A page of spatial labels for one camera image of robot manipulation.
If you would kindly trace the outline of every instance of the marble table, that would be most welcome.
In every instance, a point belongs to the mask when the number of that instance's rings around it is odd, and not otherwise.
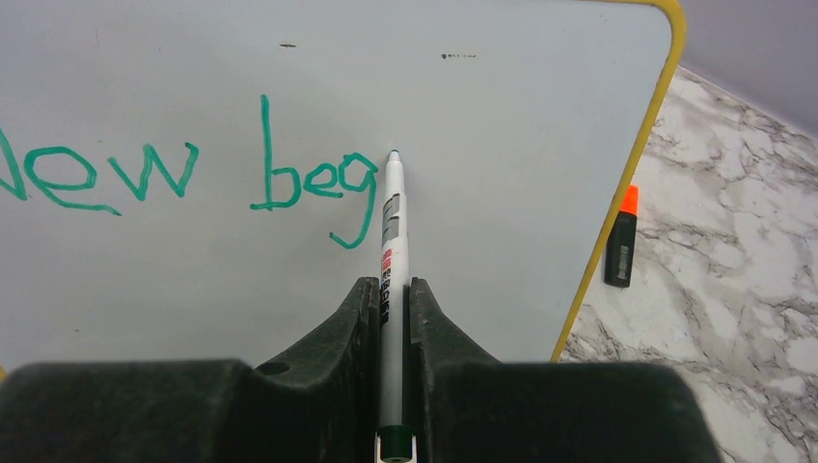
[[[588,289],[563,361],[671,366],[725,462],[818,461],[818,150],[680,69],[634,177],[631,287]]]

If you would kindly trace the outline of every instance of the green letter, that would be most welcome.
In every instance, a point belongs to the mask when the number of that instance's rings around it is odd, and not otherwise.
[[[267,95],[261,96],[261,132],[264,134],[264,193],[267,201],[259,204],[250,204],[253,210],[273,210],[276,207],[287,208],[298,203],[301,198],[301,179],[298,171],[291,167],[273,169],[273,137],[270,133],[270,100]],[[292,196],[288,201],[273,201],[273,176],[290,174],[292,176]]]
[[[324,171],[330,171],[330,179],[323,183],[313,184],[313,180],[315,180],[316,177],[320,176],[321,173]],[[332,188],[336,184],[338,184],[338,170],[329,162],[325,162],[323,164],[318,165],[318,167],[313,169],[312,172],[310,172],[304,177],[304,189],[317,196],[326,196],[327,198],[342,198],[343,193],[340,191],[339,192],[323,191],[324,189]]]
[[[360,185],[350,185],[346,181],[346,168],[349,167],[349,165],[354,161],[359,161],[369,168],[367,173],[364,175],[364,179],[361,180]],[[378,167],[363,157],[359,152],[353,152],[352,154],[348,154],[343,157],[343,162],[339,165],[338,171],[341,187],[343,187],[343,189],[359,193],[369,189],[367,212],[364,214],[364,223],[361,225],[361,232],[358,233],[358,238],[351,243],[347,243],[336,234],[330,232],[330,238],[332,238],[336,243],[340,244],[343,248],[354,249],[364,242],[364,238],[367,237],[367,231],[369,230],[369,223],[372,222],[372,211],[375,207],[375,191],[378,189],[377,180],[375,180],[375,173],[378,172]]]
[[[71,156],[73,160],[77,161],[82,167],[85,168],[86,172],[88,172],[88,177],[85,179],[85,182],[70,185],[63,183],[53,183],[38,177],[37,173],[34,172],[34,163],[37,161],[38,157],[48,156],[51,154],[67,154]],[[28,178],[31,179],[32,183],[34,183],[34,186],[38,187],[46,198],[48,198],[49,200],[53,201],[56,204],[61,205],[62,207],[68,207],[71,209],[105,210],[114,215],[122,215],[110,205],[69,203],[67,201],[63,201],[57,198],[54,195],[54,193],[51,190],[63,191],[90,190],[91,188],[94,188],[94,185],[96,185],[96,169],[94,169],[94,166],[92,166],[91,163],[85,160],[85,158],[83,158],[70,148],[51,147],[40,148],[38,150],[30,150],[28,151],[28,154],[26,154],[25,161],[23,162],[23,167],[25,168],[26,175],[28,176]]]
[[[3,134],[3,129],[0,128],[0,150],[3,150],[3,156],[6,158],[6,164],[9,165],[9,173],[12,175],[14,187],[6,183],[5,180],[0,179],[0,186],[9,190],[10,193],[17,196],[21,201],[28,200],[28,195],[25,193],[25,183],[23,183],[23,176],[20,174],[20,168],[17,166],[17,160],[14,159],[12,146],[6,135]]]
[[[165,164],[162,163],[162,159],[159,158],[159,154],[156,153],[156,150],[150,144],[142,147],[144,160],[142,163],[142,174],[139,176],[138,188],[125,174],[123,168],[120,167],[120,163],[117,162],[117,159],[109,157],[108,163],[111,164],[111,167],[114,168],[114,172],[120,176],[125,185],[131,192],[133,192],[133,196],[135,196],[139,201],[144,201],[148,196],[148,178],[150,177],[150,171],[153,170],[154,162],[156,163],[156,168],[159,169],[159,174],[165,178],[165,181],[168,182],[171,189],[174,190],[177,196],[184,198],[184,189],[187,188],[187,182],[190,181],[190,176],[193,175],[193,166],[196,165],[196,160],[199,159],[199,149],[196,148],[196,146],[194,146],[192,143],[185,143],[184,145],[190,150],[190,154],[187,155],[187,162],[184,164],[184,172],[181,174],[178,183],[173,180],[171,174],[165,168]]]

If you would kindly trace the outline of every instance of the orange highlighter cap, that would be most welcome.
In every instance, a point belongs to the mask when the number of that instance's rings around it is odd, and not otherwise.
[[[629,185],[628,192],[625,194],[625,200],[622,201],[622,207],[619,209],[622,212],[639,215],[639,187],[637,185]]]

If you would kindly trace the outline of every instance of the green marker cap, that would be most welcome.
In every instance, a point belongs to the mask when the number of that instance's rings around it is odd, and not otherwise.
[[[409,426],[383,426],[378,428],[381,437],[381,460],[388,463],[406,463],[412,459],[412,428]]]

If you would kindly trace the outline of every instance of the marker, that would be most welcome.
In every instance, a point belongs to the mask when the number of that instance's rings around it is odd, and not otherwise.
[[[408,339],[404,319],[409,311],[409,239],[406,235],[406,193],[403,164],[396,150],[386,163],[381,254],[381,350],[378,436],[380,458],[412,459],[412,428],[403,416],[403,380]]]
[[[639,211],[639,187],[628,186],[625,201],[613,222],[608,246],[605,249],[604,281],[608,285],[628,287],[634,266],[634,243],[637,238],[637,212]]]

